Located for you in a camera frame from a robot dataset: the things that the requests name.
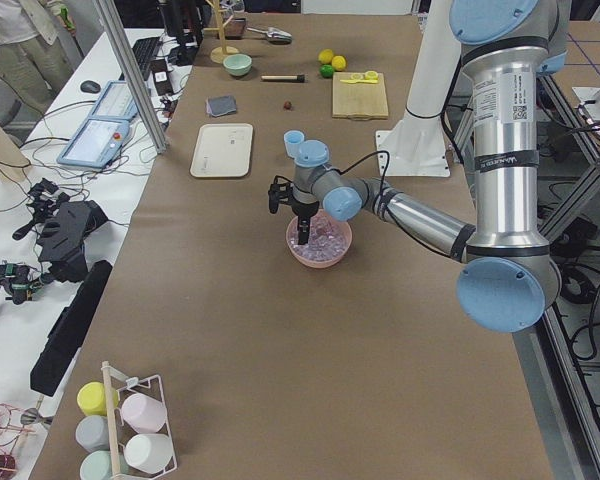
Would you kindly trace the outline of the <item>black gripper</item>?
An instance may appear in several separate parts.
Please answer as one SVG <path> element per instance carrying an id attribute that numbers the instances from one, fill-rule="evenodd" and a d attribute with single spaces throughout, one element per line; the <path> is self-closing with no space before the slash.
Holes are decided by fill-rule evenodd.
<path id="1" fill-rule="evenodd" d="M 315 201 L 311 203 L 305 203 L 296 199 L 295 197 L 291 197 L 290 205 L 293 213 L 297 216 L 297 244 L 304 245 L 305 239 L 309 239 L 311 218 L 319 211 L 319 202 Z"/>

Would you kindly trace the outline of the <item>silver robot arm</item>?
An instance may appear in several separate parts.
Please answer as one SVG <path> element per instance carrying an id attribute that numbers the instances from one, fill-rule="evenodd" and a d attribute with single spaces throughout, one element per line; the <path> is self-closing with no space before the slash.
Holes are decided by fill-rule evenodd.
<path id="1" fill-rule="evenodd" d="M 498 332 L 535 324 L 560 290 L 559 270 L 537 227 L 536 79 L 564 64 L 570 8 L 567 1 L 455 1 L 450 7 L 451 31 L 473 86 L 475 224 L 384 178 L 346 178 L 317 140 L 300 145 L 291 181 L 271 185 L 270 208 L 292 208 L 300 244 L 308 242 L 319 211 L 338 221 L 370 211 L 462 264 L 456 294 L 476 323 Z"/>

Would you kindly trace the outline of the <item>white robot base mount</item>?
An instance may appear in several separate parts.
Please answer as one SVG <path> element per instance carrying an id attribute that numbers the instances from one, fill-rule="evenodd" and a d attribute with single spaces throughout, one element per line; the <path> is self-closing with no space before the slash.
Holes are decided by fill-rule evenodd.
<path id="1" fill-rule="evenodd" d="M 460 56 L 449 25 L 451 5 L 431 3 L 404 116 L 377 142 L 389 152 L 389 176 L 449 175 L 440 116 Z"/>

